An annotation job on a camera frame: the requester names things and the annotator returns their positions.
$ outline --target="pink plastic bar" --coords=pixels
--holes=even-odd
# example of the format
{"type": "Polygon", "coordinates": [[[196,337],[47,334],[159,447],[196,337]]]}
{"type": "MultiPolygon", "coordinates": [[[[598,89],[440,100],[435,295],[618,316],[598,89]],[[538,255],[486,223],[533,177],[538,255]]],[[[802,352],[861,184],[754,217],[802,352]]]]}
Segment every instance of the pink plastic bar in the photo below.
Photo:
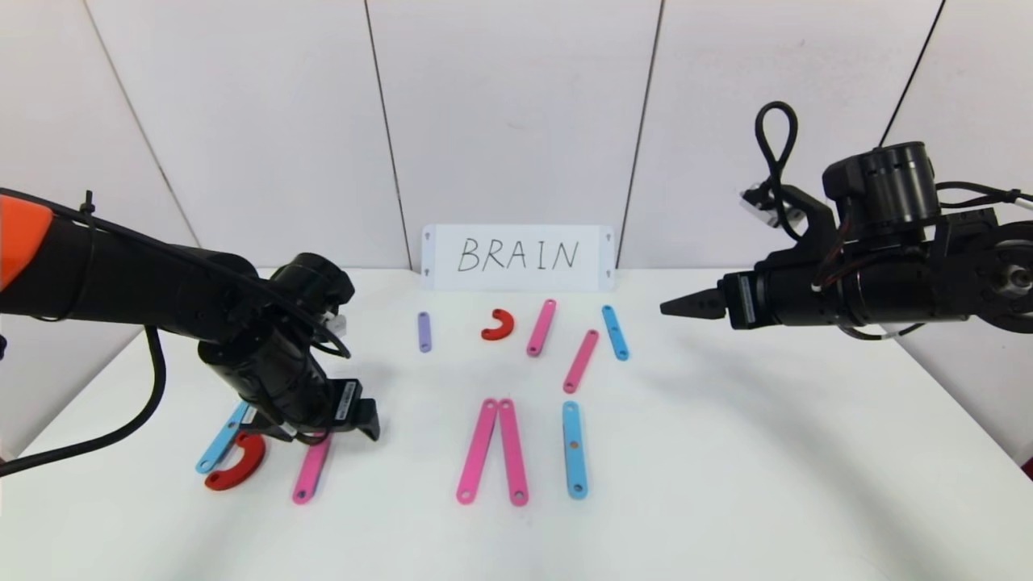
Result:
{"type": "Polygon", "coordinates": [[[315,446],[310,446],[305,453],[305,460],[302,461],[302,471],[298,475],[298,484],[294,485],[294,493],[290,499],[295,504],[304,504],[312,499],[316,493],[316,484],[319,483],[319,473],[322,472],[323,462],[326,460],[326,452],[330,451],[330,440],[333,433],[326,439],[315,446]]]}
{"type": "Polygon", "coordinates": [[[541,312],[538,313],[538,323],[534,324],[534,331],[531,332],[531,340],[527,343],[527,355],[538,357],[541,349],[545,347],[545,335],[549,334],[549,326],[553,324],[553,313],[556,312],[556,301],[549,299],[541,305],[541,312]]]}
{"type": "Polygon", "coordinates": [[[516,507],[527,504],[527,475],[524,472],[524,453],[520,449],[520,430],[516,429],[516,408],[513,400],[499,400],[499,424],[502,427],[502,454],[506,457],[506,480],[509,481],[509,500],[516,507]]]}
{"type": "Polygon", "coordinates": [[[492,444],[498,406],[499,402],[492,398],[480,404],[480,416],[473,428],[470,452],[466,455],[466,465],[463,466],[463,476],[459,479],[459,489],[456,491],[460,504],[469,504],[477,497],[477,485],[480,484],[480,472],[484,469],[484,460],[488,458],[488,446],[492,444]]]}
{"type": "Polygon", "coordinates": [[[574,357],[574,362],[570,364],[570,371],[567,372],[567,378],[563,381],[563,391],[568,394],[577,391],[582,375],[585,374],[585,368],[588,367],[588,360],[592,358],[592,351],[595,349],[595,344],[598,341],[599,332],[595,329],[585,334],[585,340],[582,341],[582,346],[577,349],[577,356],[574,357]]]}

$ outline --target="black cable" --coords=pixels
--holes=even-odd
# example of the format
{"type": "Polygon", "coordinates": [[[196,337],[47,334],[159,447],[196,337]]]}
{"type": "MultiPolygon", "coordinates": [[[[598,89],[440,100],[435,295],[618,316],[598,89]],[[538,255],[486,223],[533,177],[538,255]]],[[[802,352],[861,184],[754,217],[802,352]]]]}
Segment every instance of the black cable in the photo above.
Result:
{"type": "Polygon", "coordinates": [[[925,327],[925,323],[916,323],[907,329],[901,330],[900,332],[886,333],[885,335],[871,335],[868,333],[862,333],[856,329],[851,329],[849,327],[840,327],[840,331],[846,333],[847,335],[853,337],[854,339],[860,339],[862,341],[881,341],[883,339],[893,339],[895,337],[903,337],[908,333],[914,333],[915,331],[925,327]]]}
{"type": "Polygon", "coordinates": [[[1003,190],[972,182],[940,182],[936,184],[936,189],[937,191],[942,189],[964,189],[982,194],[980,197],[973,197],[965,202],[940,203],[941,207],[948,209],[975,208],[976,206],[987,206],[990,204],[1014,204],[1019,200],[1033,202],[1033,195],[1023,193],[1019,189],[1003,190]]]}
{"type": "Polygon", "coordinates": [[[93,205],[93,191],[86,190],[86,202],[84,202],[79,207],[79,211],[86,216],[86,225],[89,228],[90,237],[90,249],[89,254],[86,257],[86,263],[83,268],[79,271],[79,276],[75,277],[75,294],[72,296],[72,300],[65,307],[65,310],[54,318],[48,318],[45,316],[34,316],[33,318],[37,320],[42,320],[44,323],[58,323],[64,320],[71,316],[71,313],[75,312],[79,307],[79,303],[86,296],[86,287],[90,280],[90,271],[93,269],[93,257],[97,253],[97,223],[93,219],[93,213],[97,211],[97,207],[93,205]]]}
{"type": "Polygon", "coordinates": [[[760,153],[764,156],[764,161],[768,162],[769,177],[760,187],[771,190],[772,197],[775,198],[775,212],[778,214],[778,221],[782,224],[782,230],[789,235],[789,238],[797,242],[801,236],[796,234],[796,231],[792,230],[792,225],[789,224],[789,219],[785,214],[785,203],[782,195],[782,171],[785,169],[786,161],[789,160],[789,154],[792,153],[792,146],[796,145],[799,126],[800,121],[796,119],[796,112],[792,111],[791,106],[782,101],[772,101],[760,108],[753,122],[753,133],[757,137],[757,145],[760,146],[760,153]],[[789,134],[786,135],[785,147],[782,148],[782,154],[778,159],[775,158],[772,146],[768,143],[768,135],[764,134],[764,116],[773,110],[781,111],[789,123],[789,134]]]}
{"type": "Polygon", "coordinates": [[[339,351],[337,349],[332,349],[332,348],[327,347],[326,345],[321,345],[319,343],[312,343],[312,348],[314,348],[314,349],[316,349],[318,351],[322,351],[324,354],[328,354],[328,355],[335,356],[335,357],[344,357],[343,355],[341,355],[341,351],[339,351]]]}
{"type": "Polygon", "coordinates": [[[158,338],[157,328],[148,326],[144,328],[144,332],[147,334],[147,344],[151,349],[151,364],[154,366],[154,387],[151,389],[151,397],[144,405],[144,409],[128,424],[100,437],[0,464],[0,478],[106,448],[132,434],[151,419],[161,402],[161,396],[165,393],[165,358],[161,353],[161,341],[158,338]]]}
{"type": "MultiPolygon", "coordinates": [[[[26,202],[38,204],[40,206],[49,208],[56,215],[61,216],[63,218],[79,223],[88,223],[87,222],[88,217],[84,215],[82,212],[76,212],[71,208],[67,208],[60,204],[55,204],[53,202],[43,200],[41,197],[36,197],[35,195],[31,195],[28,193],[7,188],[0,188],[0,195],[9,195],[11,197],[17,197],[19,200],[24,200],[26,202]]],[[[256,279],[243,275],[239,272],[230,270],[221,265],[217,265],[215,263],[206,261],[199,256],[195,256],[170,244],[166,244],[164,242],[161,242],[160,240],[156,240],[154,238],[140,234],[136,231],[127,228],[125,226],[120,226],[119,224],[108,222],[106,220],[101,220],[100,218],[93,218],[93,220],[95,221],[95,227],[98,230],[114,234],[116,236],[127,238],[133,242],[143,244],[144,246],[147,246],[148,248],[151,248],[153,250],[157,250],[159,252],[164,252],[165,254],[168,254],[170,256],[175,256],[187,264],[200,267],[211,272],[215,272],[222,276],[228,277],[238,282],[239,284],[249,287],[250,289],[254,290],[255,293],[268,299],[270,302],[275,303],[277,306],[286,311],[287,314],[293,316],[298,320],[311,327],[316,333],[317,339],[321,337],[322,339],[334,343],[334,346],[336,346],[340,351],[340,357],[343,357],[345,359],[351,357],[351,351],[348,350],[348,347],[345,346],[344,342],[341,341],[341,339],[337,335],[335,335],[328,329],[326,329],[326,327],[323,324],[321,324],[316,317],[302,310],[298,305],[295,305],[290,300],[276,294],[272,288],[269,288],[268,286],[260,284],[259,282],[257,282],[256,279]]]]}

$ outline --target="white table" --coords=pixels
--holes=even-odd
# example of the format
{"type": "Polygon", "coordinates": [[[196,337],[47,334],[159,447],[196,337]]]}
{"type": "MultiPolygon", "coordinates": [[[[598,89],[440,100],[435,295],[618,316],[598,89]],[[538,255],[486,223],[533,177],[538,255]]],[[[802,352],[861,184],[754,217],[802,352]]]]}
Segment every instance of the white table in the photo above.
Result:
{"type": "MultiPolygon", "coordinates": [[[[621,272],[615,294],[557,295],[544,353],[530,359],[545,295],[433,294],[409,272],[352,271],[354,358],[322,361],[362,379],[383,435],[336,437],[306,506],[289,498],[298,444],[269,440],[246,483],[205,488],[193,466],[236,394],[193,342],[163,335],[168,388],[150,423],[4,480],[0,579],[1030,578],[1033,483],[902,348],[834,329],[733,332],[659,314],[661,301],[720,274],[621,272]],[[576,501],[561,384],[585,331],[604,330],[604,303],[631,359],[617,361],[603,332],[573,397],[591,487],[576,501]],[[516,331],[483,341],[496,307],[516,331]],[[430,354],[418,350],[420,310],[432,315],[430,354]],[[498,434],[476,501],[455,498],[489,396],[515,401],[525,508],[507,500],[498,434]]],[[[27,453],[121,425],[150,385],[140,336],[27,453]]]]}

